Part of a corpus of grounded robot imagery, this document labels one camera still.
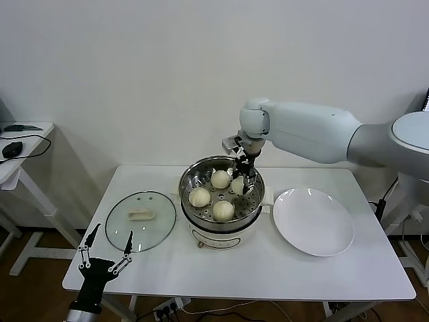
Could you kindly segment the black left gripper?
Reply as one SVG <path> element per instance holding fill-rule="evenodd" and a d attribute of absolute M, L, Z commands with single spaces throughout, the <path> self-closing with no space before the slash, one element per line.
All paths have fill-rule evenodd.
<path fill-rule="evenodd" d="M 114 274 L 120 274 L 132 262 L 132 231 L 130 231 L 123 250 L 123 257 L 119 262 L 114 263 L 112 260 L 90 257 L 90 249 L 94 244 L 100 226 L 101 224 L 98 223 L 87 235 L 84 243 L 77 249 L 81 259 L 78 267 L 84 277 L 84 282 L 77 299 L 71 302 L 69 309 L 83 312 L 101 312 L 101 301 L 106 283 L 113 280 L 115 278 Z"/>

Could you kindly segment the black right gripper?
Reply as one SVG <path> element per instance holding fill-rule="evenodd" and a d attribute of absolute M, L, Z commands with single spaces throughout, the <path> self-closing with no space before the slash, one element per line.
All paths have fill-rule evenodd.
<path fill-rule="evenodd" d="M 234 159 L 231 166 L 231 178 L 235 180 L 238 176 L 243 176 L 243 195 L 253 190 L 255 185 L 255 155 L 246 154 Z"/>

